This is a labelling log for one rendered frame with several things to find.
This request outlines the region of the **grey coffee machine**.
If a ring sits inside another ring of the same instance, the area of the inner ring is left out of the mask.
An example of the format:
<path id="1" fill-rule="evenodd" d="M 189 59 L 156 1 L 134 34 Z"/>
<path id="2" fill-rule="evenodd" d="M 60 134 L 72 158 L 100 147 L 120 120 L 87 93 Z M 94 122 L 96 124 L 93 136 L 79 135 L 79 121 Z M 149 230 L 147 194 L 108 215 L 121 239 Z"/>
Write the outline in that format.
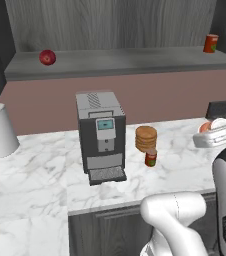
<path id="1" fill-rule="evenodd" d="M 91 186 L 126 181 L 126 116 L 113 92 L 76 94 L 84 173 Z"/>

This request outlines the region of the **red apple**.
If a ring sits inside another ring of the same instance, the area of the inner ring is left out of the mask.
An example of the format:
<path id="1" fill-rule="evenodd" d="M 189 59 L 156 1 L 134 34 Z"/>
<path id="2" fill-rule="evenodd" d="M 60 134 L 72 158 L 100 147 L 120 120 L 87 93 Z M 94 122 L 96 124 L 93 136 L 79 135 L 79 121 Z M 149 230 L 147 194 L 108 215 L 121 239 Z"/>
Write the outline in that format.
<path id="1" fill-rule="evenodd" d="M 43 50 L 39 54 L 39 60 L 46 66 L 53 65 L 56 62 L 56 54 L 51 50 Z"/>

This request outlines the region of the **stack of brown cookies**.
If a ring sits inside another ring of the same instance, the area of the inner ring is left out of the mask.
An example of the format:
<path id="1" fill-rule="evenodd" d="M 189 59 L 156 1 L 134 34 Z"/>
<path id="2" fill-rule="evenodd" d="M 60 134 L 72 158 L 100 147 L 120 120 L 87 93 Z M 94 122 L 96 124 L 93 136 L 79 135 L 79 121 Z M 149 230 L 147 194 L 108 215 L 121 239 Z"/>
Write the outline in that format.
<path id="1" fill-rule="evenodd" d="M 139 126 L 135 130 L 135 146 L 141 152 L 155 149 L 157 142 L 157 130 L 151 126 Z"/>

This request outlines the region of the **orange red can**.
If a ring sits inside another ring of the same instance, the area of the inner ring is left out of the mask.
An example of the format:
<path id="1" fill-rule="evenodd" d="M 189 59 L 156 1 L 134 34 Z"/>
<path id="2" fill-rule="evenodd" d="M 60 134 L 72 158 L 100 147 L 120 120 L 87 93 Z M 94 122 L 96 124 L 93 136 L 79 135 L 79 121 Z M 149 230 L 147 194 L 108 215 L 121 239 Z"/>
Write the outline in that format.
<path id="1" fill-rule="evenodd" d="M 205 53 L 214 53 L 216 50 L 219 36 L 216 34 L 208 34 L 205 39 L 203 51 Z"/>

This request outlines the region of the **red can with green label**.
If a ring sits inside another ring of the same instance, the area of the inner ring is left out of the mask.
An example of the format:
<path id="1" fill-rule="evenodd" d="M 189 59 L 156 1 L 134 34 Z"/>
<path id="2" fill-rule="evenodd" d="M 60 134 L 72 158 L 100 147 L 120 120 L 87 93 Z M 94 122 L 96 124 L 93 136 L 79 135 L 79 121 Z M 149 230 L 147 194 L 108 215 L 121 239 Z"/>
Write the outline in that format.
<path id="1" fill-rule="evenodd" d="M 145 155 L 145 164 L 148 167 L 153 167 L 156 164 L 157 150 L 155 148 L 148 149 Z"/>

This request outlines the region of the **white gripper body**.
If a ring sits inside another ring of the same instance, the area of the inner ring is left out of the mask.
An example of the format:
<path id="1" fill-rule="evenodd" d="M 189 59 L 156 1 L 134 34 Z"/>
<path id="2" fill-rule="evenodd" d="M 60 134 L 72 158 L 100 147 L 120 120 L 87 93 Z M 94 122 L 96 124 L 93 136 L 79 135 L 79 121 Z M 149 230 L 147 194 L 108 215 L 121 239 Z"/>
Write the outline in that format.
<path id="1" fill-rule="evenodd" d="M 215 128 L 193 136 L 197 148 L 212 148 L 226 144 L 226 126 Z"/>

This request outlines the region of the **grey base cabinet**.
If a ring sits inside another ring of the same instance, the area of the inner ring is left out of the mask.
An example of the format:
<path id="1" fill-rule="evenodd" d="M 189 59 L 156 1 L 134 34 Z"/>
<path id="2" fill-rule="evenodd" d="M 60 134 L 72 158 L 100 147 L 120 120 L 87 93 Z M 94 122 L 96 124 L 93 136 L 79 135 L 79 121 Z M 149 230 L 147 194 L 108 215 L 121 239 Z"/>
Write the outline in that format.
<path id="1" fill-rule="evenodd" d="M 69 203 L 70 256 L 139 256 L 152 236 L 140 203 L 111 199 L 95 207 Z"/>

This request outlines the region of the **grey open wall cabinet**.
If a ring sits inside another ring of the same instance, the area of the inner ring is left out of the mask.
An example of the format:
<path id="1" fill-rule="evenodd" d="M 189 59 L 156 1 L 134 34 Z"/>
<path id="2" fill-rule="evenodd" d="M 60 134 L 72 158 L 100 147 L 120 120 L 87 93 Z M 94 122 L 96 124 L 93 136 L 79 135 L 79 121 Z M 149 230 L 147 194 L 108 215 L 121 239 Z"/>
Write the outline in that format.
<path id="1" fill-rule="evenodd" d="M 217 0 L 6 0 L 10 81 L 226 69 L 203 51 Z M 43 50 L 56 54 L 46 66 Z"/>

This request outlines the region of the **dark grey appliance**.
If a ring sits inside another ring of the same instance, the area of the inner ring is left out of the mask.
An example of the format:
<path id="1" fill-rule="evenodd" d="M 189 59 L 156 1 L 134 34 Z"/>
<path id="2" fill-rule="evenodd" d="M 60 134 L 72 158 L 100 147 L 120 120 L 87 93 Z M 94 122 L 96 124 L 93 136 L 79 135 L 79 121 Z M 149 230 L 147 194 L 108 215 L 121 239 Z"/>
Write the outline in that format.
<path id="1" fill-rule="evenodd" d="M 226 101 L 210 102 L 207 107 L 205 118 L 208 120 L 226 118 Z"/>

